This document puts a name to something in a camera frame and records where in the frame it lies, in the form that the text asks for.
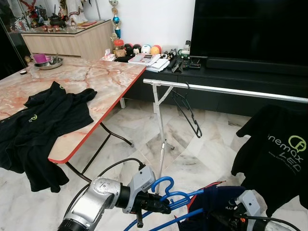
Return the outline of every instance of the black hanger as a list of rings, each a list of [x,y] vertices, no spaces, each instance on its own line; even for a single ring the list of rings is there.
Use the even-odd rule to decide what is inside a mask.
[[[181,112],[183,113],[183,115],[185,116],[186,120],[188,121],[188,123],[189,123],[190,126],[192,127],[192,129],[193,129],[193,131],[195,132],[196,136],[197,136],[198,138],[200,138],[200,137],[202,137],[202,131],[201,131],[201,129],[200,129],[200,126],[199,126],[197,120],[194,118],[193,111],[192,111],[192,109],[191,109],[191,107],[190,107],[190,105],[189,105],[189,103],[188,103],[188,101],[187,101],[187,99],[186,99],[186,98],[187,98],[187,95],[188,95],[188,91],[190,90],[190,86],[189,86],[188,82],[185,82],[185,83],[186,83],[187,86],[188,86],[188,90],[187,90],[185,96],[182,96],[182,95],[176,93],[174,90],[171,90],[171,91],[172,91],[171,98],[173,99],[173,101],[176,103],[177,107],[180,109],[180,111],[181,111]],[[182,110],[180,104],[179,104],[178,101],[177,101],[177,98],[180,98],[181,103],[185,106],[185,108],[186,108],[187,110],[189,110],[189,111],[191,112],[191,114],[192,114],[192,119],[193,119],[194,124],[197,126],[197,130],[193,127],[192,123],[189,121],[188,117],[187,117],[186,114],[183,112],[183,110]]]

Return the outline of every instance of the black tv cabinet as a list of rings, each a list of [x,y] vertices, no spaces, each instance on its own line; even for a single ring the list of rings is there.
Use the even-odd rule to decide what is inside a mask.
[[[143,83],[145,78],[308,98],[308,77],[306,76],[219,70],[206,68],[205,64],[202,64],[200,70],[188,69],[182,73],[172,73],[171,70],[167,69],[159,73],[145,71],[124,95],[124,98],[154,102],[152,86]],[[164,86],[158,87],[159,96],[161,97],[167,89],[168,87]],[[177,91],[178,93],[185,94],[188,90],[177,89]],[[267,104],[307,110],[307,104],[303,103],[199,90],[190,90],[187,98],[192,108],[243,116],[253,116],[260,108]],[[170,95],[165,99],[164,103],[173,104]]]

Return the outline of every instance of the black t-shirt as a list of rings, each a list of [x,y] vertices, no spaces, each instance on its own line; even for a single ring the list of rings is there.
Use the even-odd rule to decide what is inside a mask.
[[[308,208],[308,114],[266,106],[236,134],[251,138],[239,150],[232,174],[245,174],[242,185],[261,194],[271,216],[295,196]]]
[[[93,122],[87,101],[96,91],[86,89],[79,94],[66,93],[58,83],[25,103],[27,109],[0,121],[0,167],[25,172],[31,190],[51,188],[59,192],[68,182],[64,172],[48,160],[57,138]]]

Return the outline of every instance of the fabric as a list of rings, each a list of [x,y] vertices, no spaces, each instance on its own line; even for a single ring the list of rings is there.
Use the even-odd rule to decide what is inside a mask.
[[[188,212],[193,212],[203,208],[204,212],[182,222],[178,222],[180,231],[231,231],[227,226],[216,220],[210,212],[216,211],[227,217],[233,216],[233,201],[240,196],[245,188],[241,186],[217,186],[221,182],[216,182],[206,186],[204,193],[194,196],[190,204],[187,205]]]
[[[64,172],[48,160],[57,138],[93,122],[87,101],[96,91],[66,93],[58,83],[25,103],[24,110],[0,121],[0,167],[25,172],[31,191],[50,188],[59,192],[69,180]]]
[[[308,208],[307,129],[307,111],[269,105],[236,133],[251,138],[239,150],[231,172],[245,174],[242,185],[263,196],[268,216],[297,195]]]

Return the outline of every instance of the television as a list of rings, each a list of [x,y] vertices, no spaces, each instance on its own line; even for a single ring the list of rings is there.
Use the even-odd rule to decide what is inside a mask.
[[[192,57],[307,70],[308,0],[196,0],[192,30]]]

